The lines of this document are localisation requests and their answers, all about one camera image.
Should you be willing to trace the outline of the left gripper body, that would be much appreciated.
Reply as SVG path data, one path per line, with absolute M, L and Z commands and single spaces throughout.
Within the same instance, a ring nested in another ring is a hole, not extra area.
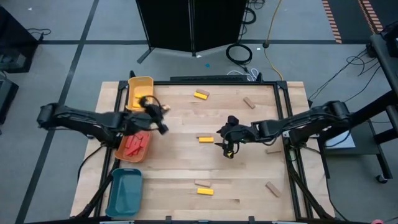
M 160 111 L 157 111 L 156 106 L 161 105 L 160 101 L 153 95 L 145 95 L 139 100 L 139 104 L 144 108 L 145 113 L 151 117 L 151 123 L 157 125 L 158 132 L 163 135 L 169 129 L 166 124 L 163 123 L 164 118 L 159 116 Z

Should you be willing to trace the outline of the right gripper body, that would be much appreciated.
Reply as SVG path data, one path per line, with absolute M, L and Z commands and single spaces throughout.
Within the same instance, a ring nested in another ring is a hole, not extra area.
M 224 147 L 224 156 L 227 158 L 233 158 L 235 154 L 239 152 L 239 144 L 257 142 L 258 130 L 255 125 L 251 123 L 250 126 L 246 126 L 239 123 L 239 119 L 235 116 L 228 116 L 226 126 L 229 126 L 229 131 L 224 135 L 224 141 L 226 146 Z M 227 153 L 233 151 L 233 155 L 228 157 Z

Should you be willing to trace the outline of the yellow plastic bin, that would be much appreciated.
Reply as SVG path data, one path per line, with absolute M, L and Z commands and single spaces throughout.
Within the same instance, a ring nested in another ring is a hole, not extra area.
M 133 77 L 128 80 L 128 102 L 126 109 L 129 111 L 143 111 L 141 108 L 134 108 L 133 103 L 139 102 L 140 99 L 134 97 L 135 94 L 153 95 L 154 80 L 151 77 Z

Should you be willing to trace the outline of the orange plastic bin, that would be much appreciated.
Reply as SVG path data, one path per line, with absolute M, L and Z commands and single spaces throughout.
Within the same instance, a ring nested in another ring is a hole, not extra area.
M 150 131 L 140 131 L 138 133 L 142 134 L 142 133 L 151 133 L 151 132 Z M 125 148 L 126 137 L 127 136 L 124 136 L 122 138 L 118 150 L 114 153 L 115 157 L 119 160 L 132 162 L 132 163 L 142 162 L 146 158 L 146 155 L 149 151 L 149 145 L 152 140 L 152 133 L 151 133 L 151 138 L 150 138 L 150 142 L 149 142 L 148 146 L 146 148 L 142 148 L 137 155 L 133 155 L 131 157 L 125 156 L 125 154 L 124 154 L 124 151 L 126 149 Z

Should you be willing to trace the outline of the black long bar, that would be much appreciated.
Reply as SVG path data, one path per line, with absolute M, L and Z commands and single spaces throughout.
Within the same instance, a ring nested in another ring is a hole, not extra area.
M 209 75 L 209 76 L 179 76 L 170 77 L 173 82 L 246 82 L 245 75 Z

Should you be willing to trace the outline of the teal plastic bin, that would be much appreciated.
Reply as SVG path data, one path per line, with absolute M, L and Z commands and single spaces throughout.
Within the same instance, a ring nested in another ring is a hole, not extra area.
M 112 178 L 105 214 L 111 218 L 135 216 L 141 208 L 142 172 L 139 169 L 118 168 L 112 172 Z

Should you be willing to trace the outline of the black folding partition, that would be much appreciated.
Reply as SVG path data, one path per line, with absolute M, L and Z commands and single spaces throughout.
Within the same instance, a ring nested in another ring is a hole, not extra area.
M 196 53 L 238 41 L 248 0 L 136 0 L 150 48 Z

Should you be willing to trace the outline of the silver laptop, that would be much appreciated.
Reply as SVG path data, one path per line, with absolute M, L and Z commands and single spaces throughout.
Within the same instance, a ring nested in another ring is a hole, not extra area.
M 337 150 L 355 148 L 356 145 L 352 138 L 351 131 L 346 131 L 334 138 L 327 140 L 325 147 L 329 150 Z

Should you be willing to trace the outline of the black box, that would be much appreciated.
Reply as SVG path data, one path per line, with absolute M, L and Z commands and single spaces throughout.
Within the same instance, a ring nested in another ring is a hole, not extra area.
M 17 94 L 19 86 L 10 80 L 0 80 L 0 125 L 4 124 L 7 113 Z

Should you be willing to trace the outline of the black desk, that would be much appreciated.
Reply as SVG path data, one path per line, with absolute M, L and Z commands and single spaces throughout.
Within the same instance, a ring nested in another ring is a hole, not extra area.
M 27 73 L 39 42 L 0 6 L 0 71 Z

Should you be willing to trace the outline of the black equipment stand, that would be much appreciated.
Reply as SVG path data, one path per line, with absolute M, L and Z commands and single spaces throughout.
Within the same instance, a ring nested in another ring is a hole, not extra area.
M 364 108 L 354 112 L 350 126 L 347 128 L 331 128 L 321 134 L 318 145 L 321 152 L 334 156 L 374 155 L 381 167 L 381 174 L 376 180 L 385 184 L 392 179 L 391 170 L 381 149 L 381 144 L 398 139 L 398 21 L 386 26 L 380 33 L 370 37 L 366 50 L 371 57 L 379 61 L 391 91 L 388 91 Z M 371 118 L 385 112 L 388 115 L 391 129 L 382 133 L 375 133 Z M 356 145 L 351 149 L 326 149 L 327 140 L 334 138 L 346 131 L 351 131 Z

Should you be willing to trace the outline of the black metal table frame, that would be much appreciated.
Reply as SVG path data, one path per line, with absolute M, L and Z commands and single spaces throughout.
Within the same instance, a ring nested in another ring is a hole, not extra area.
M 202 100 L 194 97 L 196 89 L 209 92 Z M 86 147 L 83 166 L 72 205 L 72 215 L 79 214 L 93 198 L 113 167 L 135 168 L 142 172 L 141 208 L 134 221 L 293 221 L 314 217 L 315 211 L 303 197 L 287 172 L 291 162 L 305 179 L 316 200 L 333 213 L 326 189 L 326 178 L 317 142 L 299 152 L 289 149 L 283 139 L 272 146 L 243 144 L 233 159 L 225 158 L 219 146 L 200 143 L 196 133 L 216 134 L 228 116 L 242 124 L 278 119 L 308 109 L 301 82 L 170 82 L 157 81 L 154 94 L 171 107 L 165 116 L 169 131 L 152 133 L 146 158 L 133 164 L 119 161 L 112 149 L 101 149 L 95 140 Z M 245 104 L 248 97 L 255 108 Z M 267 154 L 266 149 L 281 148 Z M 194 181 L 207 180 L 211 187 Z M 272 182 L 281 192 L 275 197 L 266 187 Z M 197 194 L 197 188 L 213 189 L 214 195 Z

